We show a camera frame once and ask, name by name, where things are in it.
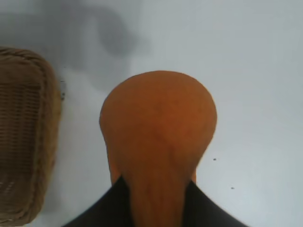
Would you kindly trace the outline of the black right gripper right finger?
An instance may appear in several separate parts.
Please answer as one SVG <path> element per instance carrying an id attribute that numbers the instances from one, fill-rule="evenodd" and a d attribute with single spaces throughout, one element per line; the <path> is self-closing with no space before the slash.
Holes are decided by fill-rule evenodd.
<path id="1" fill-rule="evenodd" d="M 246 227 L 210 200 L 194 182 L 190 182 L 186 189 L 184 226 Z"/>

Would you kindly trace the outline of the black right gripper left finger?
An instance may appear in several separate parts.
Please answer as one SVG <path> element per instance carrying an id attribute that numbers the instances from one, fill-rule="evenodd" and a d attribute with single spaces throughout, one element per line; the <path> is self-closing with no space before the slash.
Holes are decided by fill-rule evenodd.
<path id="1" fill-rule="evenodd" d="M 95 204 L 64 227 L 132 227 L 129 189 L 119 179 Z"/>

